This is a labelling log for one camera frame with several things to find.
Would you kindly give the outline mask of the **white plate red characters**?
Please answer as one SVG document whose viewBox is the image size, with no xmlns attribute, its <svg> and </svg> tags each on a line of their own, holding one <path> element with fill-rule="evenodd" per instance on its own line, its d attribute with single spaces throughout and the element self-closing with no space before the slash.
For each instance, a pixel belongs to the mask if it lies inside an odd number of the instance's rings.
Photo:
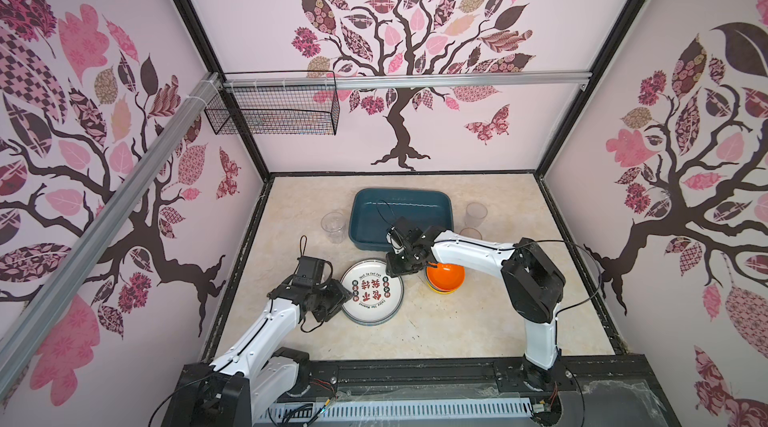
<svg viewBox="0 0 768 427">
<path fill-rule="evenodd" d="M 404 283 L 386 271 L 381 259 L 366 259 L 352 265 L 341 278 L 352 297 L 342 310 L 353 322 L 376 326 L 396 315 L 404 299 Z"/>
</svg>

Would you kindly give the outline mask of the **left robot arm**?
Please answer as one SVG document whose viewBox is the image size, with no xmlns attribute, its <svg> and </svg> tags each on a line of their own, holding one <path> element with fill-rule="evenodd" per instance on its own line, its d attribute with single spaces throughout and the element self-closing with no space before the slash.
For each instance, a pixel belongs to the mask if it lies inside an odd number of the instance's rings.
<svg viewBox="0 0 768 427">
<path fill-rule="evenodd" d="M 308 386 L 309 356 L 282 348 L 283 339 L 311 315 L 335 316 L 352 293 L 333 277 L 330 262 L 298 258 L 295 272 L 267 294 L 263 311 L 224 354 L 187 364 L 161 402 L 163 426 L 252 426 L 281 395 Z"/>
</svg>

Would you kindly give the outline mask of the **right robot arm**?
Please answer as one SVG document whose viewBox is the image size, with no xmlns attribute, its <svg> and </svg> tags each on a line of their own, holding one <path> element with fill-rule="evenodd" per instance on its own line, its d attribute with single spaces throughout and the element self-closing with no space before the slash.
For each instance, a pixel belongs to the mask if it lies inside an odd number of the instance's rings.
<svg viewBox="0 0 768 427">
<path fill-rule="evenodd" d="M 538 242 L 483 241 L 435 226 L 422 230 L 404 217 L 388 229 L 386 239 L 391 246 L 386 272 L 392 277 L 458 265 L 502 280 L 511 305 L 525 322 L 521 377 L 538 391 L 554 384 L 553 369 L 560 356 L 557 311 L 566 280 Z"/>
</svg>

